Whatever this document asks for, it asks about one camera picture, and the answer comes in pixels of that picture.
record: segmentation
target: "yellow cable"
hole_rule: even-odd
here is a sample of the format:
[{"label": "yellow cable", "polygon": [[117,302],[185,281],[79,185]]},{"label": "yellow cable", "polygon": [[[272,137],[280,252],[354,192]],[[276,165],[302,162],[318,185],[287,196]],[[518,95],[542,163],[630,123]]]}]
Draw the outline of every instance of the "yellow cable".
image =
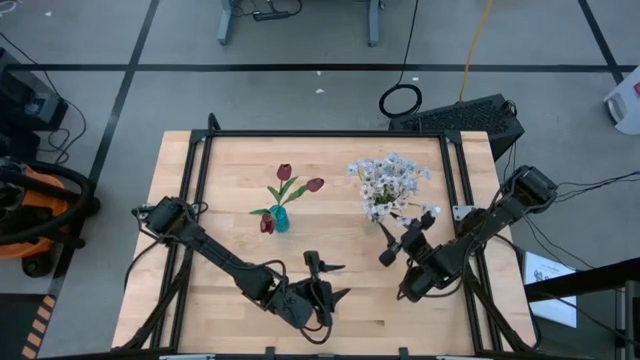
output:
[{"label": "yellow cable", "polygon": [[480,33],[482,33],[482,28],[484,27],[484,23],[487,22],[487,17],[489,17],[489,10],[491,10],[492,4],[493,4],[493,0],[487,0],[487,6],[484,8],[484,14],[482,14],[482,20],[480,20],[480,25],[478,25],[478,30],[476,30],[476,34],[473,36],[473,41],[471,42],[471,48],[469,49],[469,55],[467,56],[467,65],[464,67],[464,80],[462,80],[462,89],[460,89],[460,102],[463,101],[462,95],[464,95],[464,90],[467,87],[467,80],[469,79],[469,64],[471,63],[473,50],[476,47],[476,43],[478,42]]}]

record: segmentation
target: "blue glass vase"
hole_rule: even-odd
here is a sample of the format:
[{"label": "blue glass vase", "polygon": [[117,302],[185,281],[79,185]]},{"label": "blue glass vase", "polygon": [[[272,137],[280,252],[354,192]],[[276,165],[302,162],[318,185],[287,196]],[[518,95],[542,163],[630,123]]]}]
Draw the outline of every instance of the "blue glass vase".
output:
[{"label": "blue glass vase", "polygon": [[276,220],[276,231],[287,232],[289,230],[289,216],[287,216],[287,210],[280,205],[273,205],[269,211],[271,211],[271,216]]}]

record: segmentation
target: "orange and black striped tape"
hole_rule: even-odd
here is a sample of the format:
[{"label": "orange and black striped tape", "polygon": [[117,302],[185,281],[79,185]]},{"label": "orange and black striped tape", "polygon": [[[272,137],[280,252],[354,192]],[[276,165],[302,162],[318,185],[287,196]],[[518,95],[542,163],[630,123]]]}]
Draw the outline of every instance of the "orange and black striped tape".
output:
[{"label": "orange and black striped tape", "polygon": [[27,342],[22,348],[22,356],[25,359],[35,359],[38,356],[38,351],[42,345],[42,339],[44,338],[44,333],[47,331],[47,326],[49,325],[55,304],[56,300],[50,295],[42,299],[42,303],[36,313],[36,318],[33,320],[33,324],[31,324],[31,332],[29,336],[27,336]]}]

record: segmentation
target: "concrete floor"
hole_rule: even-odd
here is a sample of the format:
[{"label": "concrete floor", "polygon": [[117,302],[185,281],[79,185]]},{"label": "concrete floor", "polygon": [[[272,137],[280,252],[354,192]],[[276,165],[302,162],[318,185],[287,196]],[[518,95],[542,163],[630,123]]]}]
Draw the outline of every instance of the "concrete floor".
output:
[{"label": "concrete floor", "polygon": [[[412,1],[387,1],[376,48],[366,44],[364,3],[303,2],[303,11],[287,20],[234,19],[230,42],[221,47],[215,40],[221,13],[218,1],[162,0],[139,62],[401,63]],[[43,64],[128,64],[152,3],[30,0],[0,18],[0,31]],[[589,0],[588,4],[617,63],[640,64],[637,41],[629,36],[639,30],[640,2]],[[293,0],[276,0],[276,5],[297,6]],[[463,64],[484,5],[482,0],[422,0],[408,62]],[[245,9],[251,6],[250,1],[243,3]],[[2,40],[0,46],[8,47]],[[474,63],[607,65],[577,0],[496,0]],[[110,347],[122,280],[137,238],[129,210],[147,198],[164,131],[203,128],[209,112],[225,129],[385,129],[388,120],[379,113],[377,101],[398,73],[137,72],[130,88],[124,89],[127,76],[122,71],[50,75],[89,122],[87,134],[70,150],[69,167],[88,175],[105,129],[113,129],[109,123],[117,126],[98,182],[103,209],[85,224],[82,236],[88,244],[73,257],[41,356]],[[457,100],[461,72],[405,75],[407,81],[413,77],[423,91],[423,109]],[[465,97],[502,93],[516,102],[526,129],[518,142],[518,164],[538,166],[558,182],[591,182],[638,169],[639,138],[618,133],[601,104],[614,86],[606,72],[472,72]],[[324,93],[317,94],[317,89]],[[114,111],[116,97],[123,91],[127,96],[122,111]],[[409,100],[396,96],[391,101],[392,107],[401,109]],[[63,126],[77,133],[79,121],[78,114],[70,111]],[[498,161],[499,174],[505,164],[505,157]],[[622,183],[594,191],[555,205],[534,220],[555,243],[592,265],[636,257],[640,254],[638,186]],[[514,226],[513,233],[519,246],[548,256],[524,224]],[[560,252],[556,255],[583,268]],[[0,272],[3,293],[45,293],[50,282],[50,278],[26,278],[14,261],[0,263]],[[612,294],[580,297],[579,306],[613,325]],[[547,322],[542,327],[545,338],[551,339],[545,341],[545,349],[613,357],[607,333],[584,318],[579,318],[578,331]]]}]

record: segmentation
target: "white paper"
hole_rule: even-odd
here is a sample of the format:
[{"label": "white paper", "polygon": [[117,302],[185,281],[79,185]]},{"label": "white paper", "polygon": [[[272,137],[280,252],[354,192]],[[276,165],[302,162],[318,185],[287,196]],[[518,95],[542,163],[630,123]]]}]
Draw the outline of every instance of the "white paper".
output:
[{"label": "white paper", "polygon": [[[525,254],[524,266],[524,283],[531,284],[534,282],[553,279],[558,276],[575,273],[575,269],[566,267],[553,260],[549,260],[542,256],[527,252]],[[576,304],[576,297],[570,296],[562,298],[562,300]],[[557,323],[571,326],[577,326],[576,309],[569,305],[563,304],[558,300],[545,300],[531,303],[531,311],[534,315]]]}]

